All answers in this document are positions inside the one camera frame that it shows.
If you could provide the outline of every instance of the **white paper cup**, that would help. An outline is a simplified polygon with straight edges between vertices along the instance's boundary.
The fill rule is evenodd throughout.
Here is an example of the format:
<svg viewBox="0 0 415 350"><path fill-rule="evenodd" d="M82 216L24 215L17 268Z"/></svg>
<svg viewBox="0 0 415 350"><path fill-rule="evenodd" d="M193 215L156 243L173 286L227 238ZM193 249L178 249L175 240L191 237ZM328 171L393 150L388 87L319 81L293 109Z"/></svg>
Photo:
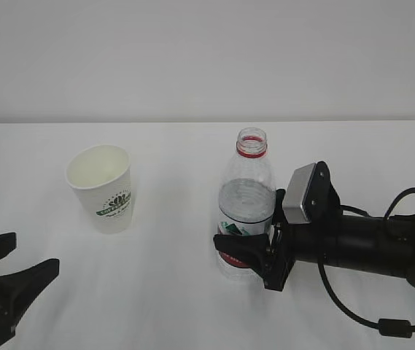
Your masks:
<svg viewBox="0 0 415 350"><path fill-rule="evenodd" d="M102 144L79 153L66 168L66 181L102 233L118 233L131 222L128 153Z"/></svg>

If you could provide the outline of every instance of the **black cable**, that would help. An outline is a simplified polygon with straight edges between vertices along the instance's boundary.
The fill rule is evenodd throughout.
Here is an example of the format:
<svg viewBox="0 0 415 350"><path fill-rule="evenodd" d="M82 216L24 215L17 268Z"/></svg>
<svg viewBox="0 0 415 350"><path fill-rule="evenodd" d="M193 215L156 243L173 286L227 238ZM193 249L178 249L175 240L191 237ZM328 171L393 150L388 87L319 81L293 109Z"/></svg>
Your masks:
<svg viewBox="0 0 415 350"><path fill-rule="evenodd" d="M401 194L399 194L397 197L395 197L395 199L393 200L392 204L390 204L389 208L387 209L383 221L386 222L389 218L389 215L392 213L393 209L395 208L395 206L407 195L410 194L415 194L415 187L412 188L408 188L407 190L404 190ZM345 211L351 211L354 212L355 214L359 214L362 216L370 216L366 211L363 211L362 209L358 209L358 208L354 208L352 206L341 206L343 210ZM330 282L329 282L329 278L327 277L327 274L325 273L325 268L324 268L324 253L320 252L319 256L317 258L317 266L319 268L319 274L321 276L322 279L322 283L324 284L324 288L326 290L326 292L329 294L330 299L332 299L332 301L335 303L335 305L344 313L346 314L350 319L358 322L359 324L362 324L363 326L378 330L381 334L381 323L379 320L379 323L375 323L372 321L369 321L367 319L363 319L361 316L356 315L354 312L352 312L350 309L348 309L341 301L340 299L338 299L337 295L335 294L335 292L333 291L332 287L330 286ZM403 321L399 321L399 320L389 320L389 321L394 321L394 322L403 322ZM401 332L405 332L406 334L409 334L409 336L407 338L411 337L411 333L415 333L415 325L408 325L405 326Z"/></svg>
<svg viewBox="0 0 415 350"><path fill-rule="evenodd" d="M349 211L350 213L361 215L362 217L372 217L367 211L360 208L355 208L354 206L340 206L344 211Z"/></svg>
<svg viewBox="0 0 415 350"><path fill-rule="evenodd" d="M327 278L327 274L325 273L324 263L322 258L320 257L317 260L317 266L319 267L319 274L321 275L322 283L324 284L324 288L330 296L330 299L337 305L337 307L343 311L350 319L362 324L363 326L373 328L377 330L379 325L375 322L371 322L367 319L363 319L361 316L356 315L353 311L347 308L341 301L338 299L337 295L333 291L332 287L330 286L329 279Z"/></svg>
<svg viewBox="0 0 415 350"><path fill-rule="evenodd" d="M415 187L408 188L407 190L404 190L401 194L399 194L395 199L393 200L392 204L390 204L389 208L385 212L384 221L387 221L389 219L389 215L392 213L396 205L407 195L413 195L415 194Z"/></svg>

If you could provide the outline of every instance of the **plastic water bottle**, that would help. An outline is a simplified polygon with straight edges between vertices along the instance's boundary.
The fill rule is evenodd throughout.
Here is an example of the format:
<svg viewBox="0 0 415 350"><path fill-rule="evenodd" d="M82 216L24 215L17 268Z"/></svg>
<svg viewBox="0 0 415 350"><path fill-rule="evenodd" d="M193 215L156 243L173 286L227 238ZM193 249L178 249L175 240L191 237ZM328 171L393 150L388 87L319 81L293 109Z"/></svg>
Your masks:
<svg viewBox="0 0 415 350"><path fill-rule="evenodd" d="M236 153L220 185L218 231L250 236L270 233L275 207L275 181L267 157L267 136L258 128L239 132ZM219 253L221 271L230 279L258 279L246 264Z"/></svg>

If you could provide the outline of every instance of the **white table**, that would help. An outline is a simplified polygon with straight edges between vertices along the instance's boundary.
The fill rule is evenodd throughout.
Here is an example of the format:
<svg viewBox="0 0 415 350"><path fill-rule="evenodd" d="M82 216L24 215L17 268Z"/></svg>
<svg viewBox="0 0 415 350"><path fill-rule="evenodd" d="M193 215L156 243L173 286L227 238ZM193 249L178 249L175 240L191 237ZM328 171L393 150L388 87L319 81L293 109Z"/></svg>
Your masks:
<svg viewBox="0 0 415 350"><path fill-rule="evenodd" d="M383 338L330 301L317 266L298 262L283 292L227 280L212 235L217 184L240 123L0 125L0 233L18 248L0 275L57 257L60 276L37 298L9 350L415 349ZM341 200L381 215L415 186L415 122L258 123L277 185L327 161ZM105 236L64 180L72 156L114 143L133 155L131 227ZM415 212L415 196L397 212ZM402 279L328 268L360 315L415 323L415 289Z"/></svg>

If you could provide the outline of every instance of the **green logo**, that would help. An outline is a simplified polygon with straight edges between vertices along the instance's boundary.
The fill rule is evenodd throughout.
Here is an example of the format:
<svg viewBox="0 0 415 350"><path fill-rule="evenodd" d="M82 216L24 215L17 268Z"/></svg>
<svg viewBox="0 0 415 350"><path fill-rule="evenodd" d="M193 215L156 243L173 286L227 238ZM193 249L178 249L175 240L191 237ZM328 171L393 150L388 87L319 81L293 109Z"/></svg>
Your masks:
<svg viewBox="0 0 415 350"><path fill-rule="evenodd" d="M249 236L249 232L246 231L244 228L241 230L235 224L228 224L225 221L221 222L222 227L227 231L229 235L234 236Z"/></svg>
<svg viewBox="0 0 415 350"><path fill-rule="evenodd" d="M123 190L105 202L104 208L97 211L96 214L100 217L114 217L115 215L122 214L128 208L130 199L131 193L127 190Z"/></svg>

